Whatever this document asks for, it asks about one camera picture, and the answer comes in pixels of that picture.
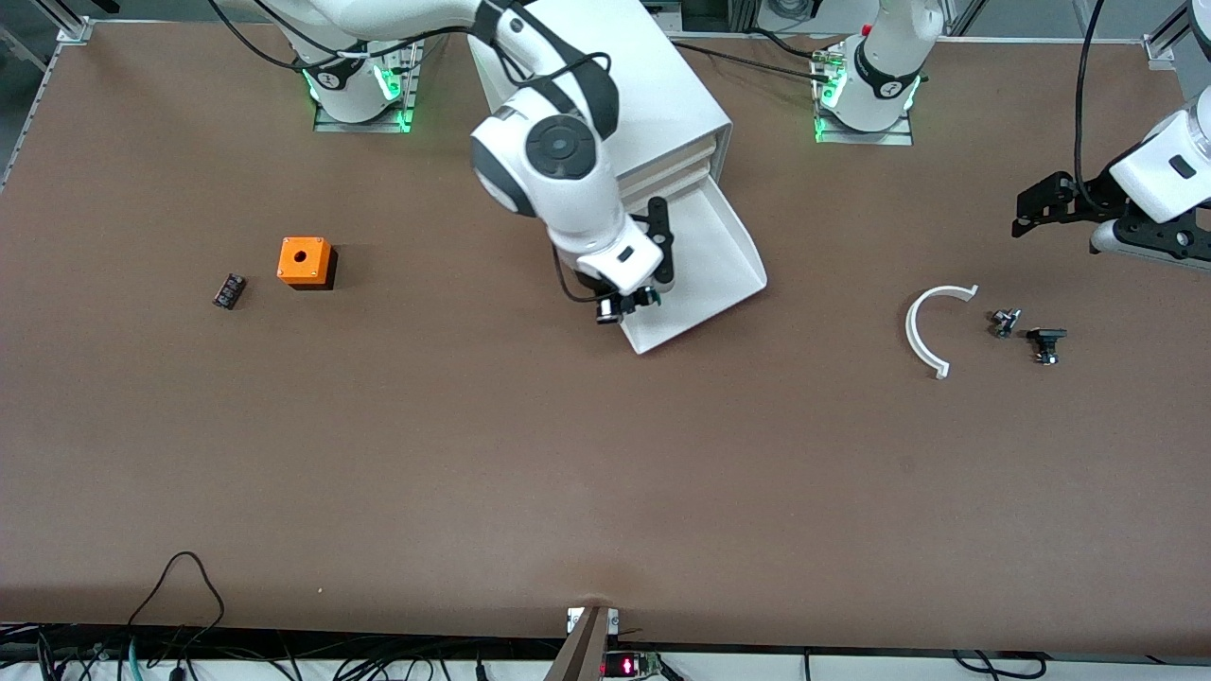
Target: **black cable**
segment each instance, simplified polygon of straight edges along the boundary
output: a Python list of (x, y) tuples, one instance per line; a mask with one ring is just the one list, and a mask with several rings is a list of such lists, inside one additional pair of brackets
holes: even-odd
[(328, 47), (327, 45), (320, 44), (318, 41), (316, 41), (315, 39), (312, 39), (310, 35), (308, 35), (308, 34), (303, 33), (302, 30), (294, 28), (294, 24), (292, 24), (291, 22), (288, 22), (285, 18), (282, 18), (282, 16), (279, 15), (277, 12), (275, 12), (272, 8), (270, 8), (269, 5), (265, 5), (260, 0), (252, 0), (252, 1), (253, 1), (254, 5), (257, 5), (258, 7), (260, 7), (260, 10), (263, 12), (265, 12), (266, 15), (269, 15), (269, 17), (271, 19), (274, 19), (275, 22), (277, 22), (281, 25), (283, 25), (287, 30), (289, 30), (294, 35), (302, 38), (304, 42), (309, 44), (310, 46), (315, 47), (316, 50), (318, 50), (321, 52), (327, 53), (329, 57), (340, 57), (340, 55), (335, 50), (333, 50), (332, 47)]
[(613, 293), (602, 293), (589, 298), (576, 296), (568, 290), (568, 281), (563, 279), (563, 262), (559, 261), (559, 251), (557, 251), (555, 246), (551, 246), (551, 257), (555, 259), (555, 274), (559, 275), (559, 288), (563, 290), (563, 294), (567, 296), (573, 303), (597, 303), (613, 296)]
[(1089, 28), (1085, 29), (1085, 41), (1080, 46), (1080, 65), (1077, 68), (1077, 120), (1075, 130), (1073, 135), (1073, 151), (1072, 151), (1072, 176), (1077, 184), (1077, 190), (1089, 204), (1090, 207), (1100, 206), (1092, 196), (1089, 195), (1089, 188), (1085, 187), (1085, 178), (1080, 172), (1080, 147), (1081, 138), (1085, 135), (1085, 67), (1089, 64), (1089, 46), (1094, 41), (1094, 28), (1097, 25), (1097, 17), (1102, 13), (1102, 5), (1106, 0), (1097, 0), (1094, 4), (1094, 12), (1089, 16)]
[(770, 41), (773, 41), (774, 45), (777, 45), (780, 48), (794, 55), (796, 57), (803, 57), (804, 59), (815, 58), (815, 52), (804, 52), (803, 50), (796, 50), (794, 47), (787, 45), (787, 42), (781, 38), (779, 38), (774, 32), (765, 30), (761, 27), (754, 25), (750, 28), (747, 33), (756, 33), (757, 35), (764, 35), (765, 38), (770, 39)]
[(282, 642), (282, 649), (286, 651), (286, 657), (291, 660), (291, 669), (294, 670), (295, 681), (303, 681), (303, 674), (299, 671), (299, 663), (294, 659), (294, 653), (291, 652), (291, 647), (286, 645), (286, 636), (282, 636), (281, 629), (277, 629), (277, 640)]
[(974, 652), (976, 657), (980, 658), (980, 662), (985, 664), (983, 666), (976, 666), (974, 664), (968, 663), (968, 660), (963, 659), (962, 651), (951, 651), (951, 654), (954, 656), (954, 662), (958, 662), (963, 666), (963, 669), (966, 669), (968, 671), (975, 671), (976, 674), (987, 674), (992, 679), (992, 681), (1000, 681), (1001, 676), (1004, 676), (1005, 679), (1020, 679), (1022, 681), (1033, 681), (1034, 679), (1041, 679), (1043, 675), (1048, 673), (1048, 660), (1043, 659), (1041, 657), (1038, 660), (1039, 662), (1038, 671), (1033, 671), (1031, 674), (1018, 674), (1016, 671), (1005, 671), (1004, 669), (997, 669), (995, 666), (993, 666), (992, 660), (988, 659), (988, 656), (985, 654), (983, 651), (971, 651), (971, 652)]
[(293, 63), (282, 62), (280, 59), (275, 59), (274, 57), (270, 57), (269, 55), (262, 52), (259, 47), (257, 47), (256, 45), (253, 45), (252, 41), (248, 40), (247, 38), (245, 38), (245, 35), (242, 33), (240, 33), (240, 30), (237, 28), (235, 28), (235, 24), (231, 23), (231, 19), (228, 18), (226, 13), (223, 12), (223, 10), (219, 8), (218, 2), (216, 2), (214, 0), (206, 0), (206, 1), (210, 4), (211, 8), (214, 10), (214, 13), (219, 17), (219, 21), (223, 22), (223, 25), (228, 27), (228, 30), (231, 32), (231, 35), (235, 35), (236, 39), (240, 42), (242, 42), (245, 47), (247, 47), (248, 50), (251, 50), (253, 55), (260, 57), (262, 59), (269, 62), (270, 64), (274, 64), (275, 67), (280, 67), (280, 68), (283, 68), (283, 69), (289, 69), (292, 71), (299, 71), (299, 73), (302, 73), (302, 71), (304, 71), (306, 69), (310, 69), (310, 68), (326, 67), (326, 65), (328, 65), (328, 64), (331, 64), (331, 63), (337, 62), (338, 59), (340, 59), (340, 57), (332, 57), (332, 58), (328, 58), (328, 59), (318, 61), (318, 62), (316, 62), (314, 64), (293, 64)]
[[(515, 62), (513, 58), (506, 55), (505, 51), (501, 50), (500, 47), (497, 47), (497, 57), (500, 59), (500, 67), (505, 71), (505, 78), (507, 78), (509, 82), (511, 82), (516, 87), (530, 87), (534, 84), (543, 80), (555, 80), (561, 75), (573, 69), (576, 69), (593, 59), (606, 59), (606, 67), (603, 67), (606, 69), (606, 73), (609, 73), (610, 69), (614, 68), (613, 57), (610, 57), (606, 52), (590, 52), (589, 55), (581, 55), (572, 63), (564, 64), (563, 67), (556, 69), (552, 73), (526, 78), (526, 74), (522, 73), (522, 68), (517, 65), (517, 62)], [(509, 68), (506, 67), (511, 67), (513, 70), (516, 70), (518, 78), (513, 78), (513, 74), (509, 73)]]
[(762, 62), (754, 62), (752, 59), (746, 59), (744, 57), (736, 57), (735, 55), (727, 55), (724, 52), (716, 52), (714, 50), (711, 50), (711, 48), (707, 48), (707, 47), (699, 47), (698, 45), (690, 45), (688, 42), (677, 42), (677, 41), (673, 41), (673, 45), (681, 47), (682, 50), (689, 50), (691, 52), (701, 52), (704, 55), (710, 55), (711, 57), (719, 57), (721, 59), (728, 59), (728, 61), (731, 61), (731, 62), (736, 62), (739, 64), (746, 64), (746, 65), (754, 67), (754, 68), (758, 68), (758, 69), (765, 69), (765, 70), (782, 73), (782, 74), (787, 74), (787, 75), (794, 75), (794, 76), (799, 76), (799, 78), (805, 78), (808, 80), (814, 80), (816, 82), (828, 82), (828, 76), (826, 76), (823, 74), (797, 71), (794, 69), (786, 69), (786, 68), (782, 68), (782, 67), (775, 67), (774, 64), (764, 64)]
[(194, 634), (193, 637), (190, 637), (189, 641), (186, 641), (185, 645), (182, 646), (180, 652), (178, 653), (177, 657), (177, 666), (180, 666), (180, 660), (188, 653), (189, 646), (191, 646), (195, 641), (197, 641), (197, 639), (202, 637), (211, 629), (218, 626), (218, 624), (223, 622), (223, 616), (226, 614), (226, 603), (223, 602), (223, 596), (219, 595), (218, 589), (214, 588), (214, 583), (211, 582), (211, 576), (206, 573), (206, 565), (202, 562), (202, 559), (197, 557), (197, 554), (195, 554), (194, 551), (178, 551), (171, 559), (168, 559), (168, 562), (165, 563), (163, 566), (163, 571), (160, 572), (160, 579), (157, 579), (155, 586), (151, 588), (151, 593), (149, 593), (148, 596), (143, 599), (143, 602), (139, 603), (139, 607), (134, 608), (134, 612), (131, 613), (131, 617), (126, 619), (127, 629), (134, 625), (134, 618), (137, 618), (139, 613), (143, 612), (143, 608), (147, 607), (149, 602), (151, 602), (151, 599), (154, 599), (155, 595), (160, 593), (160, 588), (163, 586), (163, 580), (167, 579), (168, 577), (168, 571), (172, 570), (172, 565), (177, 562), (177, 559), (182, 556), (189, 557), (197, 565), (197, 572), (201, 573), (202, 582), (206, 584), (206, 588), (211, 591), (211, 595), (214, 596), (214, 602), (218, 603), (219, 606), (219, 613), (210, 624), (207, 624), (203, 629)]

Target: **green led light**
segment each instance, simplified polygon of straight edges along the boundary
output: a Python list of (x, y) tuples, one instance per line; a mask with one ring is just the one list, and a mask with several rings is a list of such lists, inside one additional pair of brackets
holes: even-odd
[(303, 71), (303, 80), (306, 81), (308, 95), (311, 96), (312, 101), (318, 102), (320, 95), (315, 91), (315, 82), (311, 81), (311, 74)]
[(913, 81), (912, 87), (908, 90), (908, 99), (905, 101), (906, 111), (912, 108), (912, 98), (917, 96), (918, 87), (920, 87), (920, 76), (917, 76), (917, 80)]
[(374, 79), (378, 80), (379, 90), (383, 91), (383, 97), (388, 99), (395, 99), (400, 96), (400, 78), (389, 70), (383, 70), (374, 65)]
[(825, 86), (823, 92), (820, 96), (820, 103), (830, 109), (837, 105), (837, 99), (840, 98), (840, 91), (845, 87), (845, 81), (849, 76), (845, 75), (845, 69), (837, 69), (837, 75), (828, 81)]

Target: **metal frame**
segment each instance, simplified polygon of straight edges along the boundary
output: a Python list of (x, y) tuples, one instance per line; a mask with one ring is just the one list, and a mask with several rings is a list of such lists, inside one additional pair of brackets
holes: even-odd
[(88, 17), (75, 13), (63, 0), (29, 0), (47, 19), (59, 27), (59, 42), (82, 44), (92, 33)]
[(38, 92), (34, 93), (34, 103), (29, 107), (29, 114), (25, 115), (25, 122), (21, 126), (21, 132), (17, 135), (17, 143), (12, 147), (12, 154), (8, 155), (8, 162), (4, 167), (4, 173), (0, 173), (0, 194), (4, 193), (4, 188), (8, 184), (8, 173), (12, 172), (12, 166), (17, 162), (17, 154), (21, 153), (22, 144), (25, 143), (25, 135), (29, 133), (29, 125), (34, 122), (34, 114), (38, 113), (38, 105), (42, 102), (42, 95), (46, 92), (46, 84), (51, 81), (51, 74), (54, 73), (54, 64), (59, 61), (59, 52), (63, 50), (63, 44), (54, 46), (54, 53), (51, 55), (50, 62), (46, 64), (46, 71), (42, 74), (42, 82), (38, 85)]
[(616, 628), (618, 611), (614, 611), (612, 618), (607, 607), (584, 608), (568, 640), (555, 656), (555, 662), (551, 663), (544, 681), (599, 681), (612, 619), (613, 626)]
[(1152, 33), (1143, 34), (1143, 48), (1148, 53), (1148, 68), (1154, 71), (1173, 70), (1173, 45), (1189, 35), (1189, 5), (1182, 2)]
[(2, 23), (0, 23), (0, 42), (6, 44), (18, 59), (29, 62), (38, 67), (42, 73), (46, 73), (46, 64), (50, 63), (50, 59), (38, 52), (34, 52), (31, 47), (25, 45), (16, 33), (10, 30), (8, 27)]

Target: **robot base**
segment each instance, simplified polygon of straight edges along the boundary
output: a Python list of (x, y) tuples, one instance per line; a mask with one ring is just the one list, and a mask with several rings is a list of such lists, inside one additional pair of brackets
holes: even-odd
[(833, 58), (823, 63), (811, 62), (811, 73), (828, 76), (828, 82), (811, 81), (811, 111), (815, 116), (815, 133), (817, 143), (840, 144), (888, 144), (893, 147), (912, 145), (912, 124), (908, 111), (900, 115), (900, 120), (886, 130), (878, 132), (863, 132), (854, 130), (840, 122), (837, 114), (832, 113), (825, 102), (836, 96), (837, 88), (844, 85), (844, 69), (840, 64), (844, 61), (844, 42), (833, 45), (827, 50)]
[[(371, 42), (371, 48), (386, 46), (386, 42)], [(315, 108), (315, 132), (379, 132), (379, 133), (406, 133), (412, 132), (412, 116), (417, 109), (417, 88), (420, 85), (420, 62), (425, 56), (425, 41), (415, 42), (398, 52), (392, 52), (383, 57), (383, 67), (379, 69), (379, 79), (384, 88), (384, 96), (395, 96), (386, 109), (378, 116), (357, 124), (343, 122), (332, 118), (323, 107), (316, 104)], [(404, 73), (395, 75), (390, 69), (403, 69)]]

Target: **small black component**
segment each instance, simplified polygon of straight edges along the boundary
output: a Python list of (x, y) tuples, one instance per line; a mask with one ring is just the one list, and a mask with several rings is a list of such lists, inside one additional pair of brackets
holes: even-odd
[(597, 301), (597, 324), (619, 324), (622, 321), (622, 310), (619, 309), (619, 296), (610, 296)]
[(1039, 354), (1035, 355), (1041, 365), (1054, 365), (1060, 361), (1056, 356), (1056, 340), (1066, 338), (1068, 331), (1063, 328), (1032, 328), (1026, 332), (1026, 337), (1039, 344)]
[(1182, 179), (1189, 179), (1196, 174), (1194, 168), (1190, 167), (1190, 164), (1186, 162), (1186, 159), (1181, 155), (1169, 159), (1169, 167), (1173, 168), (1177, 174), (1182, 176)]
[(597, 324), (619, 324), (636, 309), (652, 304), (660, 304), (660, 292), (650, 286), (639, 287), (630, 296), (607, 296), (597, 301)]
[(228, 280), (223, 282), (223, 288), (219, 288), (219, 292), (214, 294), (214, 304), (224, 310), (235, 309), (235, 302), (240, 299), (240, 293), (243, 293), (243, 287), (247, 285), (247, 279), (239, 274), (229, 274)]
[(997, 338), (1009, 338), (1014, 333), (1017, 317), (1022, 316), (1022, 310), (997, 310), (992, 314), (992, 331)]
[(1017, 218), (1014, 239), (1026, 235), (1040, 224), (1069, 222), (1106, 222), (1119, 217), (1126, 206), (1126, 193), (1110, 177), (1109, 166), (1102, 174), (1085, 184), (1096, 205), (1090, 205), (1077, 191), (1072, 174), (1060, 171), (1044, 178), (1017, 195)]

